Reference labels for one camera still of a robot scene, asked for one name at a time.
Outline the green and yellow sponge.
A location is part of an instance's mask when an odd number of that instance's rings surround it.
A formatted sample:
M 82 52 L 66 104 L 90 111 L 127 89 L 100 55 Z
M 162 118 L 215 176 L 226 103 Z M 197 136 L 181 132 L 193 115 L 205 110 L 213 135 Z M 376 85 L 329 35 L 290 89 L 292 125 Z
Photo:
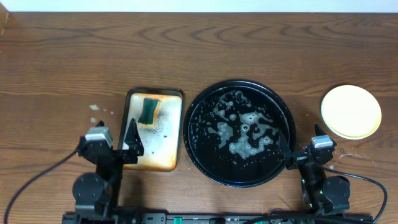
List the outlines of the green and yellow sponge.
M 156 127 L 157 115 L 159 113 L 160 101 L 155 98 L 144 98 L 142 112 L 138 123 L 146 128 Z

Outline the pale yellow plate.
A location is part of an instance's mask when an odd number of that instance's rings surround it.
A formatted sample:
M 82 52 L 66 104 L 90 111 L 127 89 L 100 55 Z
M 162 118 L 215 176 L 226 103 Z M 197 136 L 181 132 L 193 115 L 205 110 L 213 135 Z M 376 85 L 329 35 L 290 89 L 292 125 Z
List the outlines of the pale yellow plate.
M 336 135 L 350 140 L 364 139 L 374 134 L 382 121 L 377 99 L 355 85 L 340 85 L 323 97 L 321 116 Z

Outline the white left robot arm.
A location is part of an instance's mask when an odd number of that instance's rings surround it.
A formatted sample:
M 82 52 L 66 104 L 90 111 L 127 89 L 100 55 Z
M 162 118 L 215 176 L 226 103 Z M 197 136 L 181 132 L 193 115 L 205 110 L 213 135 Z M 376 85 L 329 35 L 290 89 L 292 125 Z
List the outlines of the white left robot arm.
M 134 210 L 118 206 L 123 167 L 136 164 L 144 154 L 136 120 L 130 120 L 125 137 L 127 149 L 114 149 L 111 133 L 101 121 L 80 138 L 77 154 L 96 166 L 73 184 L 75 223 L 140 223 Z

